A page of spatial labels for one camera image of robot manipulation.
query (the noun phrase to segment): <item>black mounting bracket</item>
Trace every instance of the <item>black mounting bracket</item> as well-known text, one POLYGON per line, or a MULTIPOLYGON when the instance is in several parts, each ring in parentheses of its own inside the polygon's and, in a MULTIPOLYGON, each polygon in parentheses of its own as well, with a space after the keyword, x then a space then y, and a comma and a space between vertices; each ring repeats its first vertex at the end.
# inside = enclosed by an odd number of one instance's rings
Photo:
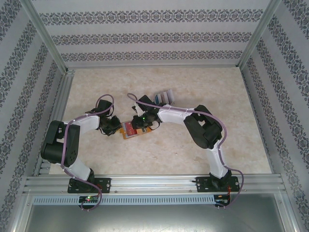
MULTIPOLYGON (((110 178, 95 178, 94 185, 98 186, 102 193, 110 193, 111 190, 111 180, 110 178)), ((80 184, 81 182, 73 178, 69 181, 68 193, 98 193, 98 190, 94 187, 88 185, 88 188, 81 188, 84 186, 80 184)))
POLYGON ((197 184, 197 192, 228 192, 228 186, 231 192, 239 191, 239 182, 236 176, 229 177, 225 185, 220 188, 214 186, 211 176, 198 176, 195 182, 197 184))

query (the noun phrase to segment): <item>cable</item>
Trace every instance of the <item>cable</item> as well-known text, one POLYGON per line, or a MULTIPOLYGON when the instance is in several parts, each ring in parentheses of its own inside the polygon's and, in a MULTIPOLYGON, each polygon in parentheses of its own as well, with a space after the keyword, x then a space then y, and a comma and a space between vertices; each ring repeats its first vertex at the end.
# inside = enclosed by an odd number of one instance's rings
POLYGON ((60 167, 62 168, 62 170, 63 170, 67 175, 69 175, 69 176, 72 177, 73 179, 78 180, 78 181, 81 181, 81 182, 83 182, 83 183, 86 183, 86 184, 88 184, 88 185, 90 185, 90 186, 92 186, 92 187, 95 187, 95 188, 98 190, 98 195, 100 195, 100 200, 98 200, 97 204, 94 205, 94 206, 93 206, 92 208, 90 208, 90 209, 84 209, 84 208, 83 208, 84 202, 82 202, 82 204, 81 204, 81 209, 82 209, 82 211, 86 210, 86 211, 89 212, 89 211, 94 210, 95 208, 97 208, 98 205, 100 204, 100 202, 102 201, 102 191, 101 191, 101 189, 100 189, 98 186, 96 186, 96 185, 94 185, 94 184, 92 184, 92 183, 90 183, 90 182, 88 182, 88 181, 86 181, 86 180, 82 180, 82 179, 80 179, 80 178, 78 178, 78 177, 75 177, 75 176, 74 176, 72 173, 70 173, 70 172, 67 170, 67 168, 64 166, 64 160, 65 160, 66 148, 67 148, 68 130, 69 130, 70 125, 71 125, 73 122, 75 122, 75 121, 78 121, 78 120, 80 120, 80 119, 82 119, 82 118, 85 118, 85 117, 88 117, 88 116, 100 115, 100 114, 103 114, 103 113, 109 111, 109 110, 114 106, 114 97, 113 97, 112 95, 110 95, 110 94, 104 94, 104 95, 102 95, 101 97, 99 97, 98 100, 97 100, 97 103, 96 103, 96 107, 97 107, 97 105, 98 105, 98 102, 99 102, 103 97, 106 97, 106 96, 109 96, 109 97, 111 97, 111 99, 112 99, 112 104, 111 104, 110 107, 108 107, 106 110, 103 110, 103 111, 101 111, 101 112, 93 113, 93 114, 85 114, 85 115, 79 116, 79 117, 77 117, 77 118, 71 120, 71 121, 67 124, 66 129, 65 129, 65 132, 64 132, 63 150, 62 150, 62 158, 61 158, 60 167))
POLYGON ((239 191, 238 191, 236 197, 234 198, 234 200, 233 200, 228 206, 226 206, 226 208, 229 207, 231 204, 233 204, 233 203, 236 201, 236 199, 238 198, 238 196, 239 196, 239 194, 240 194, 240 192, 241 192, 241 190, 242 190, 242 187, 243 187, 244 175, 243 175, 243 173, 242 173, 240 170, 227 167, 227 166, 225 165, 223 159, 222 159, 220 147, 221 147, 221 145, 223 144, 223 142, 226 140, 226 137, 227 137, 227 129, 226 129, 225 125, 223 124, 223 122, 222 122, 220 119, 218 119, 217 117, 215 117, 215 116, 213 116, 213 115, 211 115, 211 114, 207 114, 207 113, 202 112, 202 111, 188 110, 188 109, 180 109, 180 108, 175 108, 175 107, 172 107, 172 106, 170 106, 170 107, 164 107, 164 106, 158 106, 158 105, 147 104, 147 103, 144 103, 144 102, 141 102, 141 101, 137 100, 137 97, 136 97, 133 93, 128 93, 128 94, 127 94, 127 97, 130 98, 131 100, 135 101, 136 103, 139 103, 139 104, 142 104, 142 105, 147 105, 147 106, 150 106, 150 107, 153 107, 153 108, 165 109, 165 110, 170 109, 170 110, 176 110, 176 111, 180 111, 180 112, 188 112, 188 113, 201 114, 201 115, 205 115, 205 116, 207 116, 207 117, 211 117, 212 119, 216 120, 216 121, 221 125, 221 127, 223 128, 223 130, 224 130, 223 139, 222 139, 221 142, 218 144, 218 152, 219 152, 219 159, 220 159, 220 162, 221 162, 221 164, 222 164, 226 169, 231 170, 231 171, 234 171, 234 172, 238 172, 238 173, 240 173, 240 175, 241 175, 241 185, 240 185, 239 191))

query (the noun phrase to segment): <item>small box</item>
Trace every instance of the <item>small box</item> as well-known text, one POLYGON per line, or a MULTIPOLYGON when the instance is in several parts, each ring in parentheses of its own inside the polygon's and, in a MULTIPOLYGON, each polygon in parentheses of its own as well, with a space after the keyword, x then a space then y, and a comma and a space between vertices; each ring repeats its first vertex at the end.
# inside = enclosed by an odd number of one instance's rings
POLYGON ((154 97, 154 102, 157 105, 159 103, 166 103, 166 104, 169 104, 169 105, 175 104, 175 98, 174 98, 173 90, 169 89, 167 91, 157 93, 157 95, 154 97))

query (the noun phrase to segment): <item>beige floor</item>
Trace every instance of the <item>beige floor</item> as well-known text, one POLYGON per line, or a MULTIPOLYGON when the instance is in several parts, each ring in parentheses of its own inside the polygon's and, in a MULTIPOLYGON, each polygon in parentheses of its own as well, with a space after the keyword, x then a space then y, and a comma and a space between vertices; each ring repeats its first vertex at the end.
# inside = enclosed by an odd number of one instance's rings
MULTIPOLYGON (((223 144, 226 163, 244 173, 271 173, 239 68, 114 68, 77 70, 64 120, 94 108, 99 96, 115 97, 121 121, 132 119, 133 101, 126 94, 173 89, 175 106, 205 105, 228 129, 223 144)), ((96 174, 207 174, 206 150, 184 126, 164 123, 148 134, 124 140, 97 130, 81 137, 79 158, 96 174)), ((52 165, 50 174, 62 174, 52 165)))

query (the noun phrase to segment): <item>patterned wallpaper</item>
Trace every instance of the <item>patterned wallpaper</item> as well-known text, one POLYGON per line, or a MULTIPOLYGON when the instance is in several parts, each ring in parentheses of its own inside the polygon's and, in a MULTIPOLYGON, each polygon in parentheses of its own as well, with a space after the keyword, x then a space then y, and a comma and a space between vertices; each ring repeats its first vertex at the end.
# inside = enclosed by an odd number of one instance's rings
POLYGON ((284 0, 242 70, 275 172, 309 231, 309 1, 284 0))
POLYGON ((68 67, 236 65, 269 0, 34 0, 68 67))
POLYGON ((32 175, 62 73, 17 0, 0 2, 0 232, 32 175))

